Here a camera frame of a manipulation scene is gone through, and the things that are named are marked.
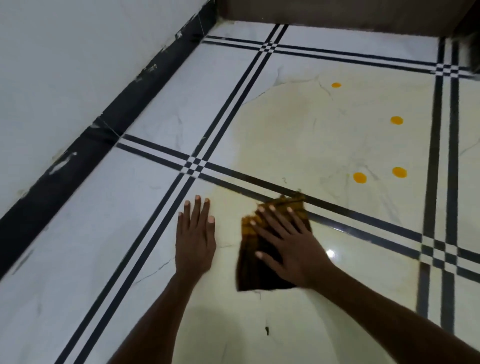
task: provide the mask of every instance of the white wall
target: white wall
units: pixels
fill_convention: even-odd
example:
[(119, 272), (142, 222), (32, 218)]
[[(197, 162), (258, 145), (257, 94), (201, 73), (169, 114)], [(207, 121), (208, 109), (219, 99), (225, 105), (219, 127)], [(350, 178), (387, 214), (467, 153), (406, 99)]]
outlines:
[(1, 0), (0, 217), (206, 0)]

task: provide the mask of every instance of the tiled floor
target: tiled floor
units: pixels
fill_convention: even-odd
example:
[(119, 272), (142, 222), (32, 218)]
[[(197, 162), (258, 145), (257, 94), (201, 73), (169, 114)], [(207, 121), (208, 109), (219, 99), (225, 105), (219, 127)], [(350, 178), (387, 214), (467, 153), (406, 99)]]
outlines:
[(299, 189), (337, 265), (480, 349), (480, 83), (464, 54), (217, 26), (0, 282), (0, 363), (105, 363), (175, 272), (171, 218), (196, 194), (218, 250), (175, 363), (391, 363), (321, 296), (236, 292), (240, 218)]

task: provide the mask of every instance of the checkered pattern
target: checkered pattern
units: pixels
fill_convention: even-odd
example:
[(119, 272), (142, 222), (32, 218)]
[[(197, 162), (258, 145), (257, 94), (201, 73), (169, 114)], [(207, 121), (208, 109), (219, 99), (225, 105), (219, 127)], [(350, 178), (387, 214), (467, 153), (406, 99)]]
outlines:
[(458, 66), (454, 64), (437, 63), (435, 75), (458, 78)]
[(262, 46), (260, 47), (260, 51), (261, 52), (273, 53), (277, 46), (278, 46), (278, 44), (273, 43), (273, 42), (263, 43)]
[(420, 261), (456, 273), (458, 249), (455, 245), (423, 236)]
[(195, 157), (188, 157), (187, 162), (183, 165), (183, 168), (180, 172), (189, 174), (197, 178), (200, 175), (202, 169), (205, 167), (206, 163), (206, 160)]

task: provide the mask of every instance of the brown cloth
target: brown cloth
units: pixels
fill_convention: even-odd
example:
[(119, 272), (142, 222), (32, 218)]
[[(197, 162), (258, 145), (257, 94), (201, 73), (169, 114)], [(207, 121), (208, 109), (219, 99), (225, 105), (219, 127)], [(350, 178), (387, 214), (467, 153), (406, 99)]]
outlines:
[[(308, 221), (307, 211), (303, 207), (305, 197), (298, 194), (292, 198), (283, 195), (275, 200), (268, 201), (259, 206), (263, 206), (270, 211), (269, 206), (275, 208), (295, 226), (292, 217), (287, 212), (287, 207), (291, 207), (298, 217), (303, 221), (309, 231), (312, 231)], [(293, 288), (295, 285), (281, 279), (272, 269), (263, 261), (255, 256), (256, 251), (265, 252), (276, 261), (282, 263), (282, 257), (278, 250), (263, 237), (259, 236), (252, 228), (250, 221), (254, 219), (258, 226), (266, 229), (268, 232), (278, 236), (278, 234), (268, 225), (263, 215), (257, 210), (253, 216), (245, 216), (241, 220), (242, 240), (240, 245), (239, 259), (237, 262), (237, 290), (277, 290)]]

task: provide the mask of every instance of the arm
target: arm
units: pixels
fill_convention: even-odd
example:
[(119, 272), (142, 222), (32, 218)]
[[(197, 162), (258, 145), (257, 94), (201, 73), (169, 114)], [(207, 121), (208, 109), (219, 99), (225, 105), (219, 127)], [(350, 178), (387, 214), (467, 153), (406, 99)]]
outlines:
[(174, 274), (165, 290), (138, 321), (110, 359), (109, 364), (169, 364), (183, 312), (196, 283), (212, 265), (215, 253), (215, 219), (208, 216), (210, 201), (195, 197), (192, 218), (185, 202), (177, 222)]
[(298, 230), (273, 206), (260, 209), (281, 238), (254, 229), (280, 252), (283, 264), (256, 252), (281, 278), (313, 289), (357, 321), (397, 363), (480, 363), (480, 353), (431, 321), (383, 297), (337, 268), (291, 209)]

